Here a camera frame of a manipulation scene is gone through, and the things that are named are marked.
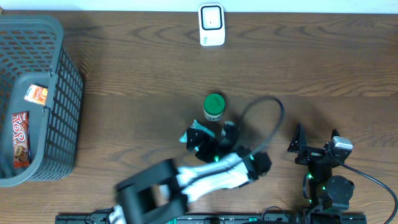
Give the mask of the red Top chocolate bar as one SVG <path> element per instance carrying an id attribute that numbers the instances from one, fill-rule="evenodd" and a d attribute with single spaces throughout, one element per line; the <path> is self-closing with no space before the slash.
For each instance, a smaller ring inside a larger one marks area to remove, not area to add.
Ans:
<path id="1" fill-rule="evenodd" d="M 12 146 L 14 151 L 14 168 L 30 166 L 29 112 L 12 115 Z"/>

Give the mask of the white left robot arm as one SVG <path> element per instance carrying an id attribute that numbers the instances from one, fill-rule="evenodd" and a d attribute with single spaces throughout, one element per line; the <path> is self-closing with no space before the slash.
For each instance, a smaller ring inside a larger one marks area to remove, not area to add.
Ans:
<path id="1" fill-rule="evenodd" d="M 120 182 L 109 223 L 165 223 L 208 193 L 254 182 L 260 175 L 256 159 L 249 149 L 235 146 L 238 138 L 239 126 L 232 121 L 224 123 L 221 139 L 194 121 L 180 142 L 204 163 L 177 167 L 166 159 Z"/>

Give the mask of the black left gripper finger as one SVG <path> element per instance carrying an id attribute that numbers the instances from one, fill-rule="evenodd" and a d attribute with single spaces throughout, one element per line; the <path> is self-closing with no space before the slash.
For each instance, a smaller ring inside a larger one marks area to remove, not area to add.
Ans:
<path id="1" fill-rule="evenodd" d="M 233 121 L 225 121 L 221 130 L 221 145 L 232 148 L 237 143 L 240 135 L 239 126 Z"/>
<path id="2" fill-rule="evenodd" d="M 186 134 L 186 148 L 188 151 L 198 152 L 202 145 L 206 145 L 211 140 L 211 135 L 199 129 L 189 128 L 187 129 Z"/>

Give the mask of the green lid jar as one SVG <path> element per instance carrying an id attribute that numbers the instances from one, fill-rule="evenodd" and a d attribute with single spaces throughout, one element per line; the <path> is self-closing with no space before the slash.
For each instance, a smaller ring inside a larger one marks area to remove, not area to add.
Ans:
<path id="1" fill-rule="evenodd" d="M 204 117 L 208 121 L 219 121 L 226 108 L 224 98 L 216 93 L 206 96 L 203 104 Z"/>

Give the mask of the orange tissue packet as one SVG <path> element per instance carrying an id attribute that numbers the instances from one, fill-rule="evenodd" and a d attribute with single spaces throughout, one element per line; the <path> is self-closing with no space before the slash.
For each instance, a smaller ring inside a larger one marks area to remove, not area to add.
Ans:
<path id="1" fill-rule="evenodd" d="M 35 103 L 38 105 L 45 105 L 47 100 L 47 93 L 48 93 L 47 88 L 37 85 L 31 85 L 28 88 L 27 93 L 24 96 L 24 99 L 31 103 Z"/>

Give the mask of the grey plastic basket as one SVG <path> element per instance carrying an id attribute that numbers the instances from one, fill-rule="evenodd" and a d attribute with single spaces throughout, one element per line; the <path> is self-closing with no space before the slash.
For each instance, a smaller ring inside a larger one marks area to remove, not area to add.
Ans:
<path id="1" fill-rule="evenodd" d="M 1 17 L 1 186 L 73 169 L 83 79 L 50 16 Z"/>

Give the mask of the white barcode scanner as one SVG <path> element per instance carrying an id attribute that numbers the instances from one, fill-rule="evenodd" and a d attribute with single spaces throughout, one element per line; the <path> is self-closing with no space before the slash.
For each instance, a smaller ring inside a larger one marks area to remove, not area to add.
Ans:
<path id="1" fill-rule="evenodd" d="M 202 4 L 198 10 L 200 45 L 223 45 L 226 38 L 224 7 L 218 3 Z"/>

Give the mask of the teal wet wipes pack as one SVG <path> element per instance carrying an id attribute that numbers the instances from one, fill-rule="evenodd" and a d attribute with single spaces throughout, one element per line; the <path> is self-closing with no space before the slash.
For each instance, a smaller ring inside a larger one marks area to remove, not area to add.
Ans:
<path id="1" fill-rule="evenodd" d="M 209 130 L 208 128 L 202 126 L 197 120 L 194 120 L 193 123 L 190 126 L 191 129 L 195 129 L 195 130 L 199 130 L 199 131 L 204 131 L 205 133 L 207 133 L 208 135 L 210 135 L 211 137 L 215 137 L 215 133 L 211 130 Z M 181 143 L 187 143 L 187 132 L 185 131 L 184 134 L 179 138 L 179 141 Z"/>

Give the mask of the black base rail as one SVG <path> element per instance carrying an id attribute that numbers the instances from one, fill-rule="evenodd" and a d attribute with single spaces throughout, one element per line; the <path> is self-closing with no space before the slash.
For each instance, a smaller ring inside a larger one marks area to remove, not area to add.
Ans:
<path id="1" fill-rule="evenodd" d="M 89 215 L 57 215 L 55 224 L 107 224 L 109 215 L 105 213 L 91 213 Z M 320 215 L 313 214 L 305 219 L 292 214 L 267 213 L 263 216 L 249 215 L 184 215 L 167 221 L 166 224 L 238 224 L 238 223 L 340 223 L 366 224 L 365 215 Z"/>

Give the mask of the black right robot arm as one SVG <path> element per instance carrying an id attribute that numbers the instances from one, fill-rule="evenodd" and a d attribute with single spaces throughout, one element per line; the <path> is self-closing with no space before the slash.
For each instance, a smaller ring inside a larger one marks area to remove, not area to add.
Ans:
<path id="1" fill-rule="evenodd" d="M 321 148 L 307 145 L 305 130 L 298 124 L 287 149 L 296 153 L 295 163 L 308 168 L 303 180 L 303 194 L 310 206 L 302 212 L 305 223 L 314 223 L 321 218 L 338 220 L 349 209 L 354 183 L 332 170 L 351 154 L 352 142 L 333 130 L 331 139 Z"/>

